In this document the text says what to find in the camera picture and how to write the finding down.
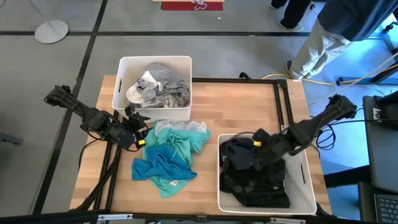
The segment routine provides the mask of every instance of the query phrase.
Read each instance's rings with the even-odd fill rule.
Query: shoe
[[[292,75],[292,72],[290,72],[290,68],[292,67],[292,61],[291,60],[288,60],[287,62],[286,62],[286,70],[287,70],[287,72],[289,73],[289,75],[292,77],[292,78],[294,78],[293,77],[293,75]]]
[[[281,28],[290,30],[290,31],[292,31],[292,32],[300,32],[300,31],[304,30],[304,27],[299,26],[299,25],[297,25],[297,26],[294,27],[294,28],[287,28],[287,27],[283,26],[281,23],[279,23],[279,25],[281,26]]]
[[[272,2],[269,3],[269,7],[270,7],[271,9],[277,9],[277,8],[275,8],[274,6],[272,6]]]

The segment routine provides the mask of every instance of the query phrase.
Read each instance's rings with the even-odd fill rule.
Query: white round base
[[[68,34],[68,24],[63,21],[53,20],[43,23],[35,31],[35,38],[42,44],[52,44],[62,40]]]

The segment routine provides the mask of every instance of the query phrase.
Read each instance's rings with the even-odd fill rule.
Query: white plastic bin
[[[218,145],[229,140],[235,134],[218,136]],[[286,154],[286,173],[284,187],[290,200],[290,208],[255,208],[245,207],[235,199],[233,194],[220,191],[220,160],[217,159],[217,199],[218,207],[223,212],[250,213],[258,215],[312,215],[317,211],[315,195],[313,193],[310,169],[305,151],[296,156]]]
[[[124,109],[129,105],[127,90],[144,74],[144,69],[150,63],[160,62],[177,72],[186,81],[190,89],[190,103],[184,108],[137,108],[143,116],[150,117],[147,122],[160,119],[188,121],[192,105],[192,59],[189,56],[140,56],[123,57],[119,62],[118,75],[113,93],[112,107],[126,117]]]

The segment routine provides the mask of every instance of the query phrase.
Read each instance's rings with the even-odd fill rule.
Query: red mat
[[[192,2],[162,2],[165,11],[222,11],[223,2],[205,2],[207,7]]]

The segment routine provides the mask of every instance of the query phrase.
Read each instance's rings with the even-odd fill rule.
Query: gray floor
[[[100,9],[100,0],[34,0],[48,19],[62,19],[70,30],[91,31]],[[269,1],[239,0],[225,3],[223,12],[165,12],[150,0],[109,0],[100,26],[106,31],[256,31],[286,32],[278,26],[283,9],[273,11]],[[308,11],[301,24],[310,32],[315,15]],[[0,31],[35,30],[42,23],[27,1],[8,1],[0,9]],[[40,180],[49,161],[53,140],[64,110],[51,108],[43,97],[54,85],[73,86],[89,37],[68,36],[59,43],[42,45],[32,36],[0,36],[0,131],[24,139],[22,146],[0,144],[0,216],[30,212]],[[135,55],[189,55],[195,77],[237,77],[240,72],[259,78],[285,73],[286,60],[299,51],[305,37],[227,37],[227,36],[120,36],[96,38],[81,86],[79,100],[94,106],[103,75],[116,74],[119,59]],[[338,77],[361,77],[390,57],[382,40],[353,44],[340,58],[314,77],[335,82]],[[332,93],[341,87],[304,83],[307,101]],[[388,94],[396,86],[381,87]],[[342,92],[361,106],[364,95],[380,93],[366,86]],[[310,107],[321,112],[327,101]],[[359,113],[356,119],[363,118]],[[86,135],[74,116],[63,145],[44,212],[69,208],[77,175],[78,155]],[[337,142],[331,151],[321,151],[325,173],[368,164],[364,125],[336,126]],[[358,219],[355,192],[329,190],[333,213]]]

